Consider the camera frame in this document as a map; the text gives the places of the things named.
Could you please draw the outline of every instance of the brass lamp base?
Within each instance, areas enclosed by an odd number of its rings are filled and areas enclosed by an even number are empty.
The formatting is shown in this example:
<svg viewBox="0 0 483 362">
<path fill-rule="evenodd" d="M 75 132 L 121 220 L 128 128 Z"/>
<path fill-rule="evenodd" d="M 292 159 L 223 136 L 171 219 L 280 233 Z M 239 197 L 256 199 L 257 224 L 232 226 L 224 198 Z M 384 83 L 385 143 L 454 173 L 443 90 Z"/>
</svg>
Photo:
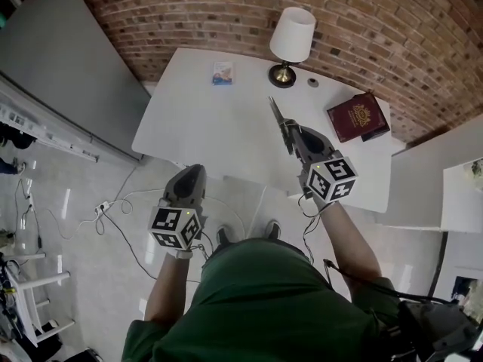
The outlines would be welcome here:
<svg viewBox="0 0 483 362">
<path fill-rule="evenodd" d="M 289 62 L 277 64 L 269 70 L 269 80 L 280 88 L 289 88 L 295 84 L 295 71 L 290 68 Z"/>
</svg>

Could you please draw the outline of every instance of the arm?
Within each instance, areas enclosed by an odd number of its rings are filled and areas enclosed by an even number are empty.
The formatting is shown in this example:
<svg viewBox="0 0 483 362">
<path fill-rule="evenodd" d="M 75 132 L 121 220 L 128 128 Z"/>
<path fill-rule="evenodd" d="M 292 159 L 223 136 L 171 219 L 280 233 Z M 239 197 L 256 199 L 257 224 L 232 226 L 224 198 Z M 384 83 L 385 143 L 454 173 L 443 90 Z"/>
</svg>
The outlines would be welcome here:
<svg viewBox="0 0 483 362">
<path fill-rule="evenodd" d="M 324 204 L 317 198 L 314 200 L 317 207 L 322 209 Z M 366 281 L 373 281 L 382 276 L 374 252 L 340 203 L 337 202 L 322 212 L 321 219 L 331 239 L 337 264 L 342 271 Z M 360 284 L 348 278 L 344 280 L 353 297 Z"/>
<path fill-rule="evenodd" d="M 188 268 L 188 259 L 175 259 L 166 253 L 158 280 L 149 295 L 145 321 L 171 328 L 183 316 Z"/>
</svg>

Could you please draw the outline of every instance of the table lamp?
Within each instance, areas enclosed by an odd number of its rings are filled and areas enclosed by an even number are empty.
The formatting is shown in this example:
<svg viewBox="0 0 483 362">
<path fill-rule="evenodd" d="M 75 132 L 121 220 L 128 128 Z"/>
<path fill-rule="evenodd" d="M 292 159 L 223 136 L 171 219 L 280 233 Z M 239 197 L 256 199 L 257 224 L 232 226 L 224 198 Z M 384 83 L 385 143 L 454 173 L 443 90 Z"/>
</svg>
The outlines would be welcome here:
<svg viewBox="0 0 483 362">
<path fill-rule="evenodd" d="M 289 88 L 295 83 L 295 71 L 291 64 L 303 62 L 309 57 L 315 18 L 302 8 L 285 8 L 270 40 L 270 50 L 282 60 L 269 70 L 269 80 L 277 87 Z"/>
</svg>

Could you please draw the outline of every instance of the green shirt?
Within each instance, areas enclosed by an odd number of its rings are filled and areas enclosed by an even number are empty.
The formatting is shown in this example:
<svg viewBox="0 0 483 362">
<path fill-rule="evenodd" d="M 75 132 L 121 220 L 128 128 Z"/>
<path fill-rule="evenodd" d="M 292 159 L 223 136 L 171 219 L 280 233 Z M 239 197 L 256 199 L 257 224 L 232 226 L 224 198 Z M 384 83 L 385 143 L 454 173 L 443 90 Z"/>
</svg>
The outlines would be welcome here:
<svg viewBox="0 0 483 362">
<path fill-rule="evenodd" d="M 392 288 L 388 279 L 377 283 Z M 243 241 L 208 261 L 190 309 L 172 328 L 134 321 L 122 360 L 363 360 L 378 319 L 394 324 L 397 304 L 368 287 L 352 304 L 304 256 Z"/>
</svg>

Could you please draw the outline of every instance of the gray wall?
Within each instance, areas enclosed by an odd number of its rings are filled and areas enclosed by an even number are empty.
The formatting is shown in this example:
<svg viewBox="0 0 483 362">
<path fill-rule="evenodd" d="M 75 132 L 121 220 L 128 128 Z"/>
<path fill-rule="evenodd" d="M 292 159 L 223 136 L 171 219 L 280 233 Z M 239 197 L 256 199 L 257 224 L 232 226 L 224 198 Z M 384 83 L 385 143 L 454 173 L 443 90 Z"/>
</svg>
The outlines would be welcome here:
<svg viewBox="0 0 483 362">
<path fill-rule="evenodd" d="M 483 115 L 392 158 L 389 204 L 379 224 L 441 225 L 443 170 L 483 157 Z"/>
<path fill-rule="evenodd" d="M 0 71 L 94 137 L 131 144 L 149 102 L 83 0 L 26 0 L 0 31 Z"/>
</svg>

